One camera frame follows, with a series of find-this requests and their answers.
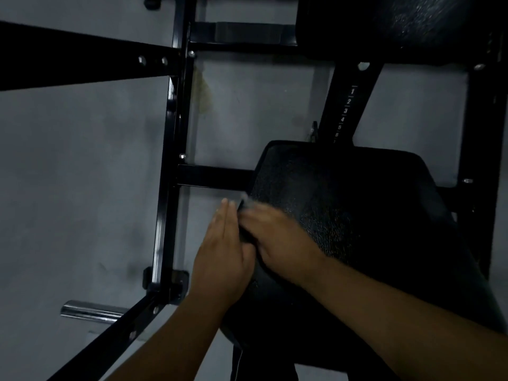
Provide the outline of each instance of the black leather upholstery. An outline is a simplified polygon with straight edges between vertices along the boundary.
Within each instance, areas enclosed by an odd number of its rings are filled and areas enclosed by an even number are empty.
[[[338,61],[485,63],[500,0],[300,0],[298,46]]]
[[[248,193],[294,217],[326,255],[505,331],[488,284],[418,156],[271,142]],[[251,284],[222,329],[244,350],[342,371],[369,364],[368,370],[394,376],[359,337],[259,257]]]

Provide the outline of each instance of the weight bench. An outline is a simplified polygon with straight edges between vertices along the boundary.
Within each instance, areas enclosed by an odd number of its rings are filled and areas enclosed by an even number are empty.
[[[506,24],[497,1],[299,0],[295,26],[196,22],[196,2],[176,0],[172,48],[0,23],[9,53],[0,59],[9,70],[0,90],[170,77],[154,258],[143,275],[147,295],[130,310],[65,305],[65,316],[113,324],[50,379],[99,379],[162,307],[185,296],[188,274],[173,269],[182,185],[245,190],[295,217],[325,254],[504,332],[486,281],[506,109]],[[255,171],[186,164],[194,58],[204,50],[335,61],[310,142],[271,142]],[[72,69],[55,61],[69,51]],[[53,55],[33,67],[33,54],[47,52]],[[436,187],[414,154],[353,145],[384,63],[467,68],[456,187]],[[242,237],[250,236],[243,231]],[[395,377],[351,330],[259,260],[221,328],[246,351],[276,348],[294,362],[346,371],[351,379]]]

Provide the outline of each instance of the hand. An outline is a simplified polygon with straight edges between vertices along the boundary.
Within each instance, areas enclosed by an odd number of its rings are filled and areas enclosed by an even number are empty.
[[[256,248],[240,243],[235,202],[223,199],[194,260],[189,295],[217,302],[226,312],[251,280]]]
[[[241,211],[239,223],[258,240],[263,262],[302,288],[326,259],[294,219],[269,205],[256,203],[253,208]]]

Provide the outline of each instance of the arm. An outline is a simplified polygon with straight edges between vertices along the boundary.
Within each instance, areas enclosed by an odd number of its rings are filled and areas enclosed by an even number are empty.
[[[508,337],[327,258],[282,211],[258,204],[240,224],[270,269],[304,288],[402,379],[508,379]]]
[[[254,246],[240,243],[235,203],[224,199],[196,255],[188,296],[108,381],[194,379],[225,312],[245,291],[255,257]]]

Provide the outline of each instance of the person's left arm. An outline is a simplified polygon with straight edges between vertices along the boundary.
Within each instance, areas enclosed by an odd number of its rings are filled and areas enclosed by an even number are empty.
[[[240,243],[236,205],[223,199],[196,255],[188,296],[108,381],[192,380],[222,318],[243,294],[256,250]]]

